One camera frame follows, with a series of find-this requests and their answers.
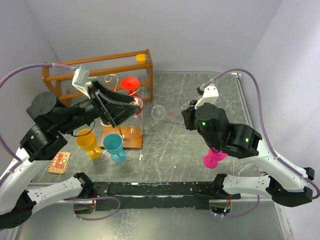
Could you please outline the red plastic wine glass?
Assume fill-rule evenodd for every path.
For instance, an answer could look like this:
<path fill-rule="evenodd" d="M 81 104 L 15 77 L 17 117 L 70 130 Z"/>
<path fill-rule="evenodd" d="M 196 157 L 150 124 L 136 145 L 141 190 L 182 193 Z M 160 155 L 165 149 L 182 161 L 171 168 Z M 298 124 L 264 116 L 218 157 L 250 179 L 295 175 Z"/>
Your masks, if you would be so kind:
<path fill-rule="evenodd" d="M 132 97 L 140 98 L 138 91 L 140 89 L 140 81 L 133 76 L 125 77 L 121 83 L 120 86 L 123 90 L 128 91 L 128 95 Z"/>

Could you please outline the clear flute glass one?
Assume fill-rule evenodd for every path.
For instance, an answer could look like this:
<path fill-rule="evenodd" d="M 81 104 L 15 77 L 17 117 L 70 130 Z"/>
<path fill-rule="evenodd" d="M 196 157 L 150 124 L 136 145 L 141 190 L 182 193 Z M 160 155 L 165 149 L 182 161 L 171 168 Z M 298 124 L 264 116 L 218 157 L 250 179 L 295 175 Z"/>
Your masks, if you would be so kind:
<path fill-rule="evenodd" d="M 138 116 L 133 116 L 130 120 L 130 131 L 133 137 L 141 137 L 143 135 L 143 124 Z"/>

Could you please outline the clear flute glass three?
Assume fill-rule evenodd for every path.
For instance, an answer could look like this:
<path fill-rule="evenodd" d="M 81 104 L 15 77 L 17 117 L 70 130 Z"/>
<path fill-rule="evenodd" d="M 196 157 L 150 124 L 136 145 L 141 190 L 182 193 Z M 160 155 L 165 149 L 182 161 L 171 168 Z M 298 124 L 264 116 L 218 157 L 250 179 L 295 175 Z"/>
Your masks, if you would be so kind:
<path fill-rule="evenodd" d="M 162 105 L 155 105 L 151 110 L 151 116 L 156 121 L 161 121 L 167 118 L 173 123 L 183 124 L 184 118 L 182 111 L 185 110 L 182 107 L 171 107 L 166 109 Z"/>

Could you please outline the clear flute glass two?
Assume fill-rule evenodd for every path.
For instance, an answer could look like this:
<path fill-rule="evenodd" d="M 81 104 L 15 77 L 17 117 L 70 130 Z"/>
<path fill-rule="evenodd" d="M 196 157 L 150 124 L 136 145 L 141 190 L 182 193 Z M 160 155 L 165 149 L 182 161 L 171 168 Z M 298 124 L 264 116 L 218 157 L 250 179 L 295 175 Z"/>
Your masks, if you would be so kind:
<path fill-rule="evenodd" d="M 143 111 L 144 102 L 141 98 L 135 96 L 134 101 L 132 101 L 130 104 L 139 107 L 139 111 L 135 113 L 135 116 L 138 116 Z"/>

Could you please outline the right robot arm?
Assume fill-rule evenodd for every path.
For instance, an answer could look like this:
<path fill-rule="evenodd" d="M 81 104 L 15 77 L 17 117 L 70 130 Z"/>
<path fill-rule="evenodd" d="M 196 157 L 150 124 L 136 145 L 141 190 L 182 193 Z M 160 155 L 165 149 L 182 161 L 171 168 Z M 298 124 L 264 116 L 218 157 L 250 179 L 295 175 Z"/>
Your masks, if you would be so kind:
<path fill-rule="evenodd" d="M 291 208 L 308 204 L 315 198 L 308 187 L 315 175 L 311 167 L 300 168 L 273 153 L 252 127 L 230 123 L 224 109 L 211 103 L 196 107 L 196 101 L 192 100 L 181 115 L 185 128 L 196 130 L 202 136 L 209 147 L 209 157 L 223 153 L 266 171 L 266 175 L 258 177 L 217 174 L 212 186 L 216 198 L 238 194 L 266 196 Z"/>

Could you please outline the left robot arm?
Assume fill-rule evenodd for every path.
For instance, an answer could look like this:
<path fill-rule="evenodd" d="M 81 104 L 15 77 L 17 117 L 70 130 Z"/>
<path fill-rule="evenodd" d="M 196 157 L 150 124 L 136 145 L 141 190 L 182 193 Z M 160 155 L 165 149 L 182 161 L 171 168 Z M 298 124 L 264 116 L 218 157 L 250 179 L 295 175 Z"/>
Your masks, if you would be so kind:
<path fill-rule="evenodd" d="M 16 154 L 0 179 L 0 227 L 13 229 L 38 210 L 58 201 L 89 199 L 94 184 L 83 172 L 41 189 L 27 190 L 37 172 L 67 144 L 65 135 L 96 119 L 117 127 L 140 111 L 135 98 L 109 90 L 98 81 L 88 87 L 89 96 L 72 106 L 52 92 L 37 95 L 27 108 L 34 126 L 20 141 Z"/>

